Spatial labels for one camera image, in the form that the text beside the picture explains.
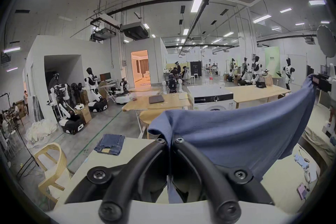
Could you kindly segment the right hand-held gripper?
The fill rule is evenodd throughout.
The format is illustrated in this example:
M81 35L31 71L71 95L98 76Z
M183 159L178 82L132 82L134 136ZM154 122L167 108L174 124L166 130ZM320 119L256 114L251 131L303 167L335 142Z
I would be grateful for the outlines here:
M329 92L331 106L336 108L336 71L335 66L330 63L330 76L324 74L313 74L312 81L317 87L324 92Z

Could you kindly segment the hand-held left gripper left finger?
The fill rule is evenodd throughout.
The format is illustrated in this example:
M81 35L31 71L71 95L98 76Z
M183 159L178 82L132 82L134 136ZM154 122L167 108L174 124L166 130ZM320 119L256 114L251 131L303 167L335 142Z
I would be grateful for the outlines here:
M168 146L157 139L128 163L88 170L64 204L101 200L98 216L103 222L126 222L131 201L156 203L167 185Z

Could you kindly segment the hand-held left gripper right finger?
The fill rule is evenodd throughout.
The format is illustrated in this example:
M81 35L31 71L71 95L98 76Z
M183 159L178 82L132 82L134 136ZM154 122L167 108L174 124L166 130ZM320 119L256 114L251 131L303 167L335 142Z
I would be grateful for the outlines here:
M245 166L214 164L195 146L182 138L171 147L171 202L208 201L215 223L236 223L242 209L239 201L275 203L262 184Z

